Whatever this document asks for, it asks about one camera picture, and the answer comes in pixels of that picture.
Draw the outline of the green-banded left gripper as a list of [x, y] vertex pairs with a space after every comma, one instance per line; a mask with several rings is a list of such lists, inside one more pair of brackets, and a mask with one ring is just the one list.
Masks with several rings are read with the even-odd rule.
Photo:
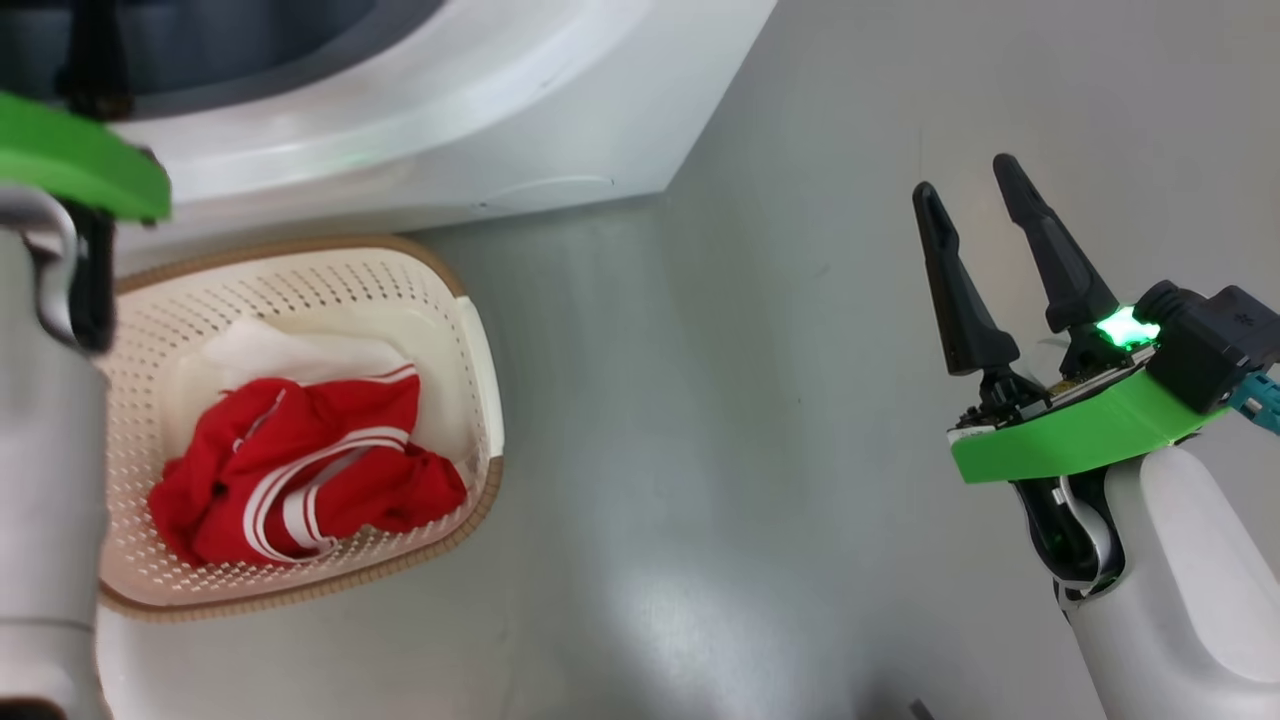
[[0, 184], [42, 190], [119, 220], [168, 219], [172, 184], [159, 161], [84, 119], [133, 111], [118, 0], [70, 0], [60, 99], [78, 117], [0, 94]]

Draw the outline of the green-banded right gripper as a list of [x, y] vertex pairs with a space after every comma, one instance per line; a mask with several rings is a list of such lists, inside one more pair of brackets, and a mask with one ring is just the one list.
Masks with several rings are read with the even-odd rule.
[[[1014, 425], [948, 432], [950, 452], [968, 484], [1070, 477], [1153, 452], [1193, 436], [1225, 414], [1198, 414], [1146, 370], [1158, 336], [1121, 306], [1059, 214], [1011, 154], [993, 158], [1005, 208], [1027, 237], [1047, 299], [1044, 319], [1068, 347], [1059, 370], [1066, 379], [1126, 365], [1068, 391], [1055, 406]], [[1001, 331], [959, 252], [959, 232], [938, 191], [920, 182], [911, 193], [943, 360], [950, 375], [980, 374], [969, 413], [1047, 409], [1047, 389], [1012, 369], [1015, 340]]]

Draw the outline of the red garment with white stripes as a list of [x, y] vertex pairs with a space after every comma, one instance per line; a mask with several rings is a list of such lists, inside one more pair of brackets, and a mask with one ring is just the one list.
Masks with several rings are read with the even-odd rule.
[[383, 340], [292, 334], [241, 318], [202, 348], [218, 401], [148, 495], [183, 562], [305, 564], [365, 528], [407, 533], [468, 501], [412, 439], [422, 382]]

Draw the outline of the grey rubber door gasket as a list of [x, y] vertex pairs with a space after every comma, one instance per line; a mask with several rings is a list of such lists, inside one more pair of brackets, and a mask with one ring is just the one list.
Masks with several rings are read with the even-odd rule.
[[[74, 0], [0, 0], [0, 91], [59, 104]], [[447, 0], [116, 0], [131, 119], [210, 111], [328, 79]]]

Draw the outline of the cream perforated laundry basket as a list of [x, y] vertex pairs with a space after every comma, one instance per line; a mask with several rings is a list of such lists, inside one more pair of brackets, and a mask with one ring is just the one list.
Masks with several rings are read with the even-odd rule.
[[[99, 363], [109, 383], [105, 607], [182, 623], [347, 591], [451, 552], [495, 502], [506, 437], [490, 343], [461, 281], [428, 250], [370, 236], [175, 263], [124, 279], [118, 310], [115, 347]], [[196, 568], [179, 560], [157, 534], [148, 495], [218, 401], [221, 374], [202, 348], [241, 318], [398, 348], [422, 382], [412, 439], [454, 464], [468, 488], [466, 505], [407, 533], [365, 528], [305, 564]]]

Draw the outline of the white front-load washing machine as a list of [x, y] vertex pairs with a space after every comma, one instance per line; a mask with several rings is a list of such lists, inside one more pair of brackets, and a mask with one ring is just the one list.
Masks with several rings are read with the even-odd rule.
[[116, 273], [219, 249], [494, 217], [472, 204], [557, 176], [612, 200], [675, 178], [777, 0], [447, 0], [328, 79], [116, 132], [172, 179], [173, 214], [122, 225]]

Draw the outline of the round white drain filter cover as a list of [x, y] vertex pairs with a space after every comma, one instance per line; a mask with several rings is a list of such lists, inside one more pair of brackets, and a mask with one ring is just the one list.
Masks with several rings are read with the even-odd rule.
[[547, 177], [498, 190], [474, 202], [472, 210], [508, 215], [575, 208], [609, 200], [614, 188], [614, 181], [605, 176]]

